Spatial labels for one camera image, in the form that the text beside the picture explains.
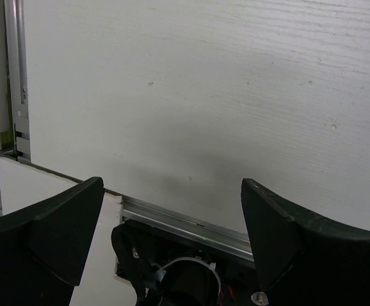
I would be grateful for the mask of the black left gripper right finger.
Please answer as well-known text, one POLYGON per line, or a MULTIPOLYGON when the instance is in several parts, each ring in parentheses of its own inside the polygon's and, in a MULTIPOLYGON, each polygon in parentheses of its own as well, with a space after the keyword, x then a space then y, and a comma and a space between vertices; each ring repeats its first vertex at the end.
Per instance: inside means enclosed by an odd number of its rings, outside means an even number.
POLYGON ((241 204, 270 305, 370 305, 370 231, 278 196, 253 179, 241 204))

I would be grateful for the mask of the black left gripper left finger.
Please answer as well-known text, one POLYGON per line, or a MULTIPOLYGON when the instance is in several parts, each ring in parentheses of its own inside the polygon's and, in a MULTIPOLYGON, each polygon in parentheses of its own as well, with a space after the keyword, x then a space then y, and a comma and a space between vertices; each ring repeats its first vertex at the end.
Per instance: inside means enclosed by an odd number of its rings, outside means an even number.
POLYGON ((0 305, 69 305, 104 198, 92 177, 0 217, 0 305))

